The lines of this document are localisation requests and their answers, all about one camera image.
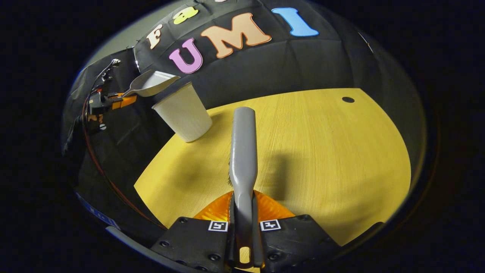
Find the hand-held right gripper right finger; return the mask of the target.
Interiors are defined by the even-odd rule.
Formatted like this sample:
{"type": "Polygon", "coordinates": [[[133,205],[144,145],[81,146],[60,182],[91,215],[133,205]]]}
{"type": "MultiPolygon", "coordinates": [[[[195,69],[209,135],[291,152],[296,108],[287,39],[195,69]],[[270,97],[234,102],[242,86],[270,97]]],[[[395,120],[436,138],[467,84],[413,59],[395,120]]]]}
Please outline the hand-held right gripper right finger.
{"type": "Polygon", "coordinates": [[[282,272],[333,257],[341,246],[309,214],[295,215],[266,194],[254,191],[262,245],[261,272],[282,272]]]}

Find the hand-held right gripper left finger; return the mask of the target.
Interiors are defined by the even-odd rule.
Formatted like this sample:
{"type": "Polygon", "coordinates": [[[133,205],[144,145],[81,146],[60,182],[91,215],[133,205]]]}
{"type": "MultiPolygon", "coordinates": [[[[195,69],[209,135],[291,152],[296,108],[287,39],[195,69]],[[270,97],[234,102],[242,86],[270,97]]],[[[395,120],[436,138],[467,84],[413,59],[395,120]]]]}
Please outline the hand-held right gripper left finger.
{"type": "Polygon", "coordinates": [[[161,235],[151,250],[195,270],[230,272],[227,247],[232,240],[230,223],[232,192],[209,203],[193,218],[179,217],[161,235]]]}

